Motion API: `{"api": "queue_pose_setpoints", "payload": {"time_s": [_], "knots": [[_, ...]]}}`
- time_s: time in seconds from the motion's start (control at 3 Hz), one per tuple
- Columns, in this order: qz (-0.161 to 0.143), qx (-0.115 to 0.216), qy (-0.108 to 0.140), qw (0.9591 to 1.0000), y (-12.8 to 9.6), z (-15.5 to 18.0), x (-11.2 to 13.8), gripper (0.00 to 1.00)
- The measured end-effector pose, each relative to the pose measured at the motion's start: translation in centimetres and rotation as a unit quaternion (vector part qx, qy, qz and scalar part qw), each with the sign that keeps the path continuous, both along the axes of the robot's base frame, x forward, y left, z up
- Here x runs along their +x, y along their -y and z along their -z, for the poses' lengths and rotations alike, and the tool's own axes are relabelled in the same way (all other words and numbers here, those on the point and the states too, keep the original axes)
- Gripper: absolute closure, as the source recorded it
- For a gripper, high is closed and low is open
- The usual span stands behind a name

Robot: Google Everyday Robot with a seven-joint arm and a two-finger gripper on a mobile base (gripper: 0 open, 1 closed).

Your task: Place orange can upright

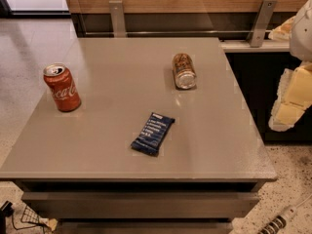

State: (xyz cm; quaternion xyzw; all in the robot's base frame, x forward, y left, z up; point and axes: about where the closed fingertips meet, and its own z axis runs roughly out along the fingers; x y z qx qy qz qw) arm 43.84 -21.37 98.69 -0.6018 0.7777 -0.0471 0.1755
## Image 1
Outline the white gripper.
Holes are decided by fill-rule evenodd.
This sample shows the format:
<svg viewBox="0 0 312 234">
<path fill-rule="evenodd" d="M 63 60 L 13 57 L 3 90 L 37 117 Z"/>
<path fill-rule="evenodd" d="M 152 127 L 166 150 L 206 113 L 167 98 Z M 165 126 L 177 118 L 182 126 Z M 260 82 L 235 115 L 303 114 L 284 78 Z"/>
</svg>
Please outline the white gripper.
<svg viewBox="0 0 312 234">
<path fill-rule="evenodd" d="M 312 0 L 308 0 L 295 17 L 272 29 L 268 38 L 289 41 L 291 54 L 312 61 Z M 312 63 L 304 63 L 295 70 L 285 69 L 277 90 L 277 99 L 271 109 L 269 128 L 285 132 L 293 128 L 312 105 Z"/>
</svg>

